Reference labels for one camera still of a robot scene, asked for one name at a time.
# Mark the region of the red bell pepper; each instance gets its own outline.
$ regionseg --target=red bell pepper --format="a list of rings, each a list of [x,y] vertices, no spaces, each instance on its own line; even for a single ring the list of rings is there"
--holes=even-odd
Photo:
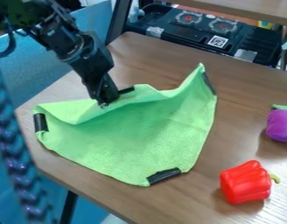
[[[252,200],[264,200],[270,196],[271,180],[280,179],[268,174],[258,161],[250,160],[220,174],[220,187],[226,200],[239,204]]]

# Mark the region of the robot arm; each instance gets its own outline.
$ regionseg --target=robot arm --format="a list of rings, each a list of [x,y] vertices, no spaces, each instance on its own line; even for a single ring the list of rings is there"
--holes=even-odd
[[[110,52],[94,33],[79,31],[74,18],[54,0],[0,0],[1,29],[8,31],[10,43],[5,52],[0,52],[0,58],[14,51],[13,30],[22,29],[20,35],[30,35],[69,64],[89,96],[101,106],[119,98],[108,74],[114,66]]]

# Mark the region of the green cloth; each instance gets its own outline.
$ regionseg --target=green cloth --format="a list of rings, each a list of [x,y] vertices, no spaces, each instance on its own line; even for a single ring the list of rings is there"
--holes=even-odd
[[[273,104],[272,108],[274,109],[285,109],[287,110],[287,106],[286,105],[277,105],[277,104]]]
[[[199,64],[176,89],[135,91],[100,108],[96,101],[38,105],[49,131],[37,139],[62,157],[122,182],[149,186],[156,172],[195,164],[214,122],[217,96]]]

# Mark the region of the pepper stem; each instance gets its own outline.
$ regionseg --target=pepper stem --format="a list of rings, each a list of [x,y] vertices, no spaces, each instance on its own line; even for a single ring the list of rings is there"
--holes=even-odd
[[[277,177],[275,174],[270,174],[269,177],[275,181],[276,184],[281,183],[281,179]]]

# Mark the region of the qr code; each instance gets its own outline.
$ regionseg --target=qr code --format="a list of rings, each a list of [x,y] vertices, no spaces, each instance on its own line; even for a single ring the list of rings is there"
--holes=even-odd
[[[228,38],[222,38],[220,36],[213,36],[208,42],[208,45],[222,48],[227,42],[228,42]]]

